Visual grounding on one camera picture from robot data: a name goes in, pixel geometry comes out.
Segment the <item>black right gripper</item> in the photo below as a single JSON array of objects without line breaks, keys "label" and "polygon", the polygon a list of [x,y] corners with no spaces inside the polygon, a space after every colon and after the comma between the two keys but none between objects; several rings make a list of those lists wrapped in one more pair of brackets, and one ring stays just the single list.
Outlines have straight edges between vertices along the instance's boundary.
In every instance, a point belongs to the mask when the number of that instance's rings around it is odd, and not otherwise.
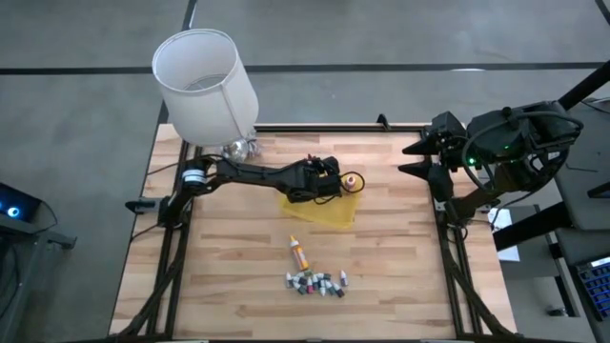
[{"label": "black right gripper", "polygon": [[404,148],[407,155],[437,155],[438,161],[423,160],[397,167],[400,172],[420,179],[428,179],[433,197],[438,202],[454,196],[450,172],[456,172],[464,163],[462,150],[467,142],[467,131],[449,111],[443,112],[432,121],[429,137]]}]

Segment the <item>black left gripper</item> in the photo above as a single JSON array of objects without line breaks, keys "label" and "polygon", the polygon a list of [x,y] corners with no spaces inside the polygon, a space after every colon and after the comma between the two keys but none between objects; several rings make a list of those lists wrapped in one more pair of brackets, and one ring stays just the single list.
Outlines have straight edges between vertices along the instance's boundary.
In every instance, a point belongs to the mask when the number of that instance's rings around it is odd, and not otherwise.
[{"label": "black left gripper", "polygon": [[287,193],[290,203],[304,203],[319,198],[330,199],[341,194],[340,168],[335,157],[320,158],[309,155],[297,163],[302,186],[291,187]]}]

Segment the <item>large yellow food coloring bottle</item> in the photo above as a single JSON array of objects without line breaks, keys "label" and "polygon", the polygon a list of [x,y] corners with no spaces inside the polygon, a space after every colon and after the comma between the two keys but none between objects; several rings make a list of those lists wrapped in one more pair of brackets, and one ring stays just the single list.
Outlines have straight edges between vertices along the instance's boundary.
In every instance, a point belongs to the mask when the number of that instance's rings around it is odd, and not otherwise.
[{"label": "large yellow food coloring bottle", "polygon": [[308,262],[302,246],[295,236],[290,236],[290,248],[295,258],[296,265],[302,271],[308,271],[310,269],[310,263]]}]

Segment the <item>yellow translucent plastic tray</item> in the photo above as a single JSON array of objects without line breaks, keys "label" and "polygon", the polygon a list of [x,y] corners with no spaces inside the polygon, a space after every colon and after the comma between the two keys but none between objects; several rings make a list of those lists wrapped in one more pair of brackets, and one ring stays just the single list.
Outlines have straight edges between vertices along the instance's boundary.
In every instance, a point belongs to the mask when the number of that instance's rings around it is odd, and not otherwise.
[{"label": "yellow translucent plastic tray", "polygon": [[[352,174],[356,178],[356,187],[347,191],[344,179]],[[356,209],[360,200],[360,193],[364,190],[365,179],[356,171],[348,171],[341,175],[341,195],[330,199],[316,199],[305,203],[290,203],[286,195],[279,197],[279,208],[283,213],[329,226],[335,229],[350,229],[355,221]]]}]

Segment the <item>black support beam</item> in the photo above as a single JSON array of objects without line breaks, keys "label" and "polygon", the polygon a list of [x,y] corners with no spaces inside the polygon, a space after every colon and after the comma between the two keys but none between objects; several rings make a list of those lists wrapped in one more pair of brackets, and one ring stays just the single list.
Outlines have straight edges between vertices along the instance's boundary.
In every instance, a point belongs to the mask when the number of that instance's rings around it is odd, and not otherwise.
[{"label": "black support beam", "polygon": [[495,246],[498,252],[503,251],[556,229],[571,226],[572,220],[567,208],[563,202],[559,202],[495,232]]}]

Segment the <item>white paper sheet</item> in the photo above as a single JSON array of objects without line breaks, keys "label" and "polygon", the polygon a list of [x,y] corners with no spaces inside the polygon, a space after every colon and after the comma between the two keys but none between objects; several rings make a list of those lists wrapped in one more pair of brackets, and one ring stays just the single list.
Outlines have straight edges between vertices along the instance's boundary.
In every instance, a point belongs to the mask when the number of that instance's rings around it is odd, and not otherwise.
[{"label": "white paper sheet", "polygon": [[[488,214],[488,220],[492,225],[492,234],[500,232],[502,229],[513,224],[512,216],[509,210],[492,208]],[[498,259],[500,262],[519,262],[519,250],[516,246],[498,251]]]}]

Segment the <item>white-shaded silver table lamp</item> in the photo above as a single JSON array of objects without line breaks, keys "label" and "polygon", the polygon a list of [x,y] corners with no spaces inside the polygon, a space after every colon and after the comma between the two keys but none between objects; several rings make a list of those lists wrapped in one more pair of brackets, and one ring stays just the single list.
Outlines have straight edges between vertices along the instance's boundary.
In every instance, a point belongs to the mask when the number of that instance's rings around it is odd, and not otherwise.
[{"label": "white-shaded silver table lamp", "polygon": [[195,29],[171,36],[154,53],[152,73],[183,140],[236,162],[248,158],[259,103],[227,33]]}]

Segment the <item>grey side table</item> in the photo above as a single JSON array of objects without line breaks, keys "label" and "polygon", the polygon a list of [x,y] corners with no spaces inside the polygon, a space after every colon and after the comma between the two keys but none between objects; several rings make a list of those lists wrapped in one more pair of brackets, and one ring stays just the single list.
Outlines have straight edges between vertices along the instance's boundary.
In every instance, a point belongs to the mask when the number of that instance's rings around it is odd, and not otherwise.
[{"label": "grey side table", "polygon": [[555,177],[559,193],[578,229],[610,230],[610,108],[579,104],[569,114],[584,128]]}]

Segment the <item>backlit keyboard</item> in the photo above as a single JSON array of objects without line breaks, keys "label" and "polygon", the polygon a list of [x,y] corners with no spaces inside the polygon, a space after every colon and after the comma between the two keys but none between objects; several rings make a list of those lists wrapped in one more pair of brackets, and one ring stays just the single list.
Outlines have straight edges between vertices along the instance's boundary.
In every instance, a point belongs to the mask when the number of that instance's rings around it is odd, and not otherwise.
[{"label": "backlit keyboard", "polygon": [[579,281],[598,321],[610,320],[610,256],[576,266]]}]

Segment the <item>grey metal cart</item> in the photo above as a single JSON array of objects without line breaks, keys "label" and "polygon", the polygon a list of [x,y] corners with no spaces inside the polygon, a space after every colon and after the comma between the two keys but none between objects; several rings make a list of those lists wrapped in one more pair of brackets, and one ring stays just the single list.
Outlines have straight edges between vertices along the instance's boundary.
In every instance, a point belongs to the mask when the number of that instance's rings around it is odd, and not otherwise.
[{"label": "grey metal cart", "polygon": [[0,343],[11,343],[49,244],[74,248],[76,238],[0,214]]}]

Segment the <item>black computer with blue light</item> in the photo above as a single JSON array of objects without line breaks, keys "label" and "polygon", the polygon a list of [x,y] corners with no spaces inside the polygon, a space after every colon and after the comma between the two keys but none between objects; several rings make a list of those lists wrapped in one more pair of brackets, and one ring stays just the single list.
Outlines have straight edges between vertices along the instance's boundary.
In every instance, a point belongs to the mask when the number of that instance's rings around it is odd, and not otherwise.
[{"label": "black computer with blue light", "polygon": [[0,214],[30,223],[40,205],[39,198],[0,183]]}]

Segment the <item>black slanted post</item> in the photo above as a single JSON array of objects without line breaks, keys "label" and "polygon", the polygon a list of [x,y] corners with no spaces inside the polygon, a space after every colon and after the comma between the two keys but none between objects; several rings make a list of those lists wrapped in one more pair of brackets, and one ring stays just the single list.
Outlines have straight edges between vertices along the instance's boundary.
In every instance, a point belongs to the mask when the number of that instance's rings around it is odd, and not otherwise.
[{"label": "black slanted post", "polygon": [[610,60],[586,76],[573,89],[560,97],[558,102],[569,111],[608,82],[610,82]]}]

